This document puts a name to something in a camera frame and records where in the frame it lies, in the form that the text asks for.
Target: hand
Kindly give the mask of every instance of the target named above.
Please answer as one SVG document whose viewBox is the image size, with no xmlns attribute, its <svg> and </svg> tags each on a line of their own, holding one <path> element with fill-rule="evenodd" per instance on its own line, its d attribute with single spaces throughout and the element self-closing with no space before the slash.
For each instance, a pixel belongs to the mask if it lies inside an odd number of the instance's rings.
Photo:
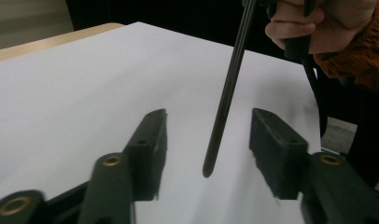
<svg viewBox="0 0 379 224">
<path fill-rule="evenodd" d="M 316 9 L 303 16 L 304 0 L 278 1 L 265 34 L 281 49 L 285 39 L 312 35 L 309 53 L 345 49 L 372 21 L 378 0 L 316 0 Z"/>
</svg>

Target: white table surface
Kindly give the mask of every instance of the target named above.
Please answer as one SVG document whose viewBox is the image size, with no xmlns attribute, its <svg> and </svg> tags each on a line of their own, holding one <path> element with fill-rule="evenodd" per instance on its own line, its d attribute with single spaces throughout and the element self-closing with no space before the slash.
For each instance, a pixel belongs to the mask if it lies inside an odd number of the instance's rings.
<svg viewBox="0 0 379 224">
<path fill-rule="evenodd" d="M 160 199 L 136 203 L 137 223 L 303 223 L 299 202 L 273 197 L 248 149 L 257 107 L 319 151 L 316 102 L 298 64 L 246 52 L 215 171 L 202 175 L 231 55 L 138 22 L 0 62 L 0 198 L 38 189 L 48 200 L 87 181 L 146 113 L 166 108 Z"/>
</svg>

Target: brass insert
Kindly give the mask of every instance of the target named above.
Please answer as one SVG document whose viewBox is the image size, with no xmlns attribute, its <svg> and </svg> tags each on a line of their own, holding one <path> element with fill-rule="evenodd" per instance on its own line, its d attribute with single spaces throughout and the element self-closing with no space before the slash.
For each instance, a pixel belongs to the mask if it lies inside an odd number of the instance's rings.
<svg viewBox="0 0 379 224">
<path fill-rule="evenodd" d="M 341 165 L 342 161 L 339 158 L 330 155 L 321 156 L 320 159 L 329 165 Z"/>
<path fill-rule="evenodd" d="M 118 156 L 110 156 L 103 160 L 104 166 L 115 166 L 122 162 L 122 159 Z"/>
<path fill-rule="evenodd" d="M 31 198 L 27 196 L 12 199 L 0 207 L 1 216 L 10 216 L 19 213 L 30 204 Z"/>
</svg>

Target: wooden table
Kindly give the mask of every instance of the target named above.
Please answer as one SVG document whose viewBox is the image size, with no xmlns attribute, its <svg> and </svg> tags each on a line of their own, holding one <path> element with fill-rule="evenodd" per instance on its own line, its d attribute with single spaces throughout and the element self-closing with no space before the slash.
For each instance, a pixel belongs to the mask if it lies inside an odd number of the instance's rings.
<svg viewBox="0 0 379 224">
<path fill-rule="evenodd" d="M 94 26 L 84 30 L 74 31 L 72 33 L 67 33 L 64 35 L 56 35 L 50 38 L 37 40 L 35 42 L 27 44 L 22 44 L 6 49 L 0 49 L 0 61 L 19 57 L 43 49 L 50 49 L 68 42 L 76 41 L 109 30 L 117 29 L 121 26 L 123 25 L 119 23 L 106 23 L 103 25 Z"/>
</svg>

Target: knit sweater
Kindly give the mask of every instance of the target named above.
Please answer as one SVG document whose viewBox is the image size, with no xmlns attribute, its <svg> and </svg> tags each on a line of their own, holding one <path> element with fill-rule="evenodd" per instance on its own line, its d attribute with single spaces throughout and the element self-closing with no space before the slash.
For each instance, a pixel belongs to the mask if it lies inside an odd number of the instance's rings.
<svg viewBox="0 0 379 224">
<path fill-rule="evenodd" d="M 328 77 L 353 77 L 360 88 L 379 92 L 379 1 L 371 24 L 346 49 L 314 58 Z"/>
</svg>

